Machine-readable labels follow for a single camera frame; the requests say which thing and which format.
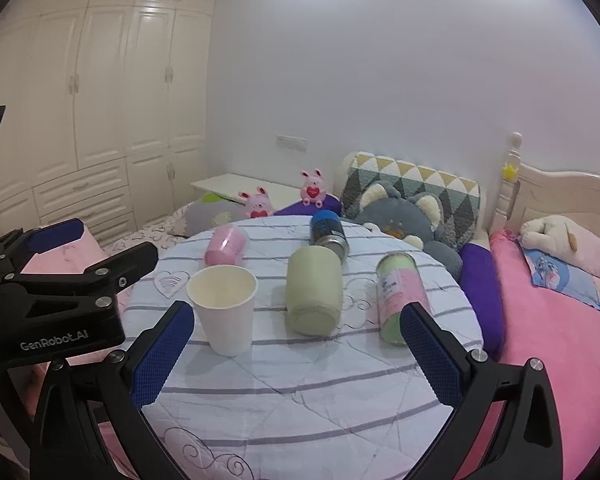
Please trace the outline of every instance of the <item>stuffed animal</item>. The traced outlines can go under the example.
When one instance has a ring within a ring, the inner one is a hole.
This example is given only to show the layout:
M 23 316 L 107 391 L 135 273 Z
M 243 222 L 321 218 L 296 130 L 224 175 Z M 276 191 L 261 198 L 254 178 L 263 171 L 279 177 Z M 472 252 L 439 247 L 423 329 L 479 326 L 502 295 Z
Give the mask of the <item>stuffed animal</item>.
M 309 175 L 306 171 L 303 171 L 304 185 L 300 190 L 300 198 L 304 205 L 315 203 L 317 208 L 321 208 L 324 203 L 324 199 L 327 197 L 327 192 L 324 189 L 324 180 L 320 170 L 315 169 L 314 174 Z
M 247 218 L 258 218 L 261 216 L 271 216 L 275 213 L 275 209 L 271 205 L 271 200 L 267 194 L 267 190 L 262 186 L 256 188 L 256 194 L 251 195 L 244 191 L 238 193 L 238 196 L 246 199 L 244 204 L 244 213 Z
M 380 180 L 369 186 L 358 200 L 354 222 L 379 230 L 423 250 L 446 267 L 457 281 L 462 271 L 458 253 L 444 241 L 440 200 L 420 193 L 404 199 L 394 186 Z
M 600 238 L 560 215 L 530 220 L 520 228 L 520 244 L 538 249 L 600 278 Z

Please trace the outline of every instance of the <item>blue gripper pad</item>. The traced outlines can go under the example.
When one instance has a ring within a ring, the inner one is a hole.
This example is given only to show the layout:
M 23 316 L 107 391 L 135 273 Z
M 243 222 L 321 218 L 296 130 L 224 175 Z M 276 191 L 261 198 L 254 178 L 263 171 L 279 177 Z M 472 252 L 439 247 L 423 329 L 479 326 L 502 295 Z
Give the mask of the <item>blue gripper pad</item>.
M 437 332 L 442 332 L 439 327 L 436 328 Z M 414 303 L 405 306 L 400 313 L 400 333 L 438 400 L 442 404 L 457 408 L 462 402 L 462 372 L 436 334 L 416 312 Z
M 79 240 L 83 233 L 84 224 L 77 218 L 50 225 L 30 236 L 29 251 L 39 254 L 46 253 L 61 245 Z
M 193 333 L 194 316 L 189 303 L 175 301 L 160 321 L 145 330 L 129 349 L 134 352 L 137 342 L 146 333 L 153 341 L 132 369 L 131 399 L 138 410 L 155 402 L 180 353 Z

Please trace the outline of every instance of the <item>geometric patterned cushion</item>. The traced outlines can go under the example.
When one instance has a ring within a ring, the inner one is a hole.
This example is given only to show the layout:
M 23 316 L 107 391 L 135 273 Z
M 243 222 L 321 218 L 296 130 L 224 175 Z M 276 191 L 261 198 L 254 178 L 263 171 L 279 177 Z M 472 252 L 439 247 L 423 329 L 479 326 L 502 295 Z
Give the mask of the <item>geometric patterned cushion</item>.
M 369 184 L 388 180 L 403 198 L 428 192 L 440 199 L 445 237 L 452 249 L 460 250 L 474 236 L 480 212 L 480 186 L 473 180 L 366 152 L 356 153 L 348 174 L 340 197 L 344 218 L 351 219 L 348 214 L 353 213 L 352 206 Z

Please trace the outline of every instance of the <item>pink cup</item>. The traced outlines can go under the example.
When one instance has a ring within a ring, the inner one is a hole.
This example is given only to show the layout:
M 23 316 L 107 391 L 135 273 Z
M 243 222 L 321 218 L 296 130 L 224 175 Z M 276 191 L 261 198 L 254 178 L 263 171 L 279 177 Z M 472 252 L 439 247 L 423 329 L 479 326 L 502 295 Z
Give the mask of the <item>pink cup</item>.
M 205 265 L 237 265 L 242 263 L 249 236 L 237 225 L 217 227 L 205 251 Z

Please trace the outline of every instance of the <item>gray pillow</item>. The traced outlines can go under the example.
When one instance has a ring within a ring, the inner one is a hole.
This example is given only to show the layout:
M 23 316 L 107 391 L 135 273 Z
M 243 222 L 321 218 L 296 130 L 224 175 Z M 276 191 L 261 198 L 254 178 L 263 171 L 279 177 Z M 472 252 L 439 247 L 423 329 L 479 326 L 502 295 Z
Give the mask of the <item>gray pillow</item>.
M 174 225 L 170 234 L 185 238 L 197 235 L 202 231 L 213 229 L 244 218 L 244 206 L 226 200 L 215 193 L 207 193 L 200 200 L 189 204 Z

